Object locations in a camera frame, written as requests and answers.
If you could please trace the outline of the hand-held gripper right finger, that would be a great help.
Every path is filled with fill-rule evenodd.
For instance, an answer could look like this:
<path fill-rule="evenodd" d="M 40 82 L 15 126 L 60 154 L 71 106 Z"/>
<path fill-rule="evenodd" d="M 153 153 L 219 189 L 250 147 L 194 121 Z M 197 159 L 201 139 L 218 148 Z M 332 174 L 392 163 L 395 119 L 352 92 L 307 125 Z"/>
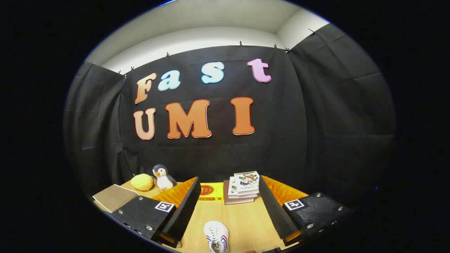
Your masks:
<path fill-rule="evenodd" d="M 306 194 L 267 176 L 260 176 L 259 191 L 285 246 L 309 243 L 348 220 L 354 213 L 354 210 L 322 192 Z"/>

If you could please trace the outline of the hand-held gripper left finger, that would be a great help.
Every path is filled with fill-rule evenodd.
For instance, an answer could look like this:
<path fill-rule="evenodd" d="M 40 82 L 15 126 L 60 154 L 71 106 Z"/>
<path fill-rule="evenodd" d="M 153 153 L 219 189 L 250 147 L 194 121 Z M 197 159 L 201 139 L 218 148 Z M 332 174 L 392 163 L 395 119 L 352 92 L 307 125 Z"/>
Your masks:
<path fill-rule="evenodd" d="M 201 192 L 196 176 L 156 196 L 138 195 L 111 213 L 119 223 L 150 240 L 176 248 Z"/>

